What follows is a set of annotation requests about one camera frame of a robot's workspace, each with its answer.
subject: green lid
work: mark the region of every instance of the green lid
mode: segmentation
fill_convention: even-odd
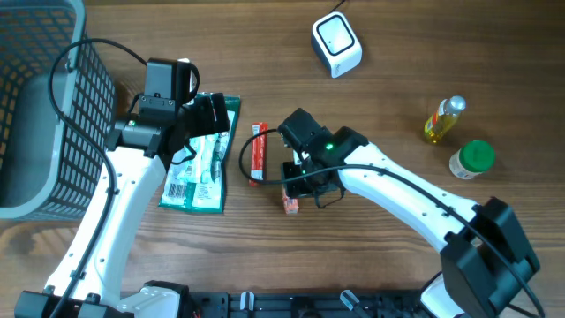
[[[494,164],[496,154],[486,141],[473,140],[466,144],[459,153],[461,165],[470,172],[485,172]]]

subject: wood grain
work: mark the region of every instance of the wood grain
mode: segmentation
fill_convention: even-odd
[[[193,291],[340,291],[418,288],[440,269],[414,231],[370,201],[349,194],[330,208],[300,201],[286,216],[278,186],[254,188],[237,170],[253,121],[276,127],[295,108],[335,131],[347,125],[387,155],[447,191],[511,204],[538,254],[531,280],[549,317],[565,316],[565,4],[542,1],[355,1],[344,8],[364,48],[340,79],[310,46],[328,2],[109,5],[87,7],[91,36],[121,42],[145,58],[189,57],[201,90],[241,95],[228,158],[223,216],[157,208],[139,227],[123,289],[150,279]],[[121,110],[141,91],[144,70],[98,46],[120,92]],[[427,117],[460,94],[468,109],[440,146],[422,141]],[[448,159],[483,139],[497,152],[492,171],[454,178]],[[290,159],[268,138],[267,176]],[[19,293],[39,291],[71,244],[77,223],[0,223],[0,316]],[[531,308],[523,295],[515,302]]]

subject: bottle cap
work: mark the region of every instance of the bottle cap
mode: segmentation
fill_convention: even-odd
[[[473,140],[459,152],[461,165],[470,172],[482,173],[489,169],[496,160],[496,153],[486,141]]]
[[[459,114],[465,109],[466,102],[461,96],[453,96],[448,100],[448,112],[452,114]]]

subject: bottle label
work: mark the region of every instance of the bottle label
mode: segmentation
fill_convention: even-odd
[[[438,109],[433,113],[430,119],[426,121],[426,124],[424,125],[425,133],[429,132],[435,126],[435,123],[438,122],[438,118],[443,115],[443,104],[445,103],[445,101],[446,100],[443,100],[443,102],[441,102],[440,107],[438,107]]]
[[[461,153],[461,149],[452,155],[451,159],[449,159],[449,169],[456,177],[469,180],[481,174],[481,172],[471,172],[466,170],[461,164],[461,161],[459,161],[459,153]]]

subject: small red and white object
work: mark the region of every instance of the small red and white object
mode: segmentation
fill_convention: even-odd
[[[284,185],[282,186],[282,204],[284,205],[284,212],[286,212],[286,214],[298,213],[298,199],[289,198],[284,190]]]
[[[253,136],[265,132],[268,129],[267,123],[253,123]],[[251,176],[258,180],[264,180],[265,175],[265,152],[267,149],[267,136],[262,135],[253,140],[253,149],[251,157]],[[251,186],[256,186],[257,183],[249,180]]]

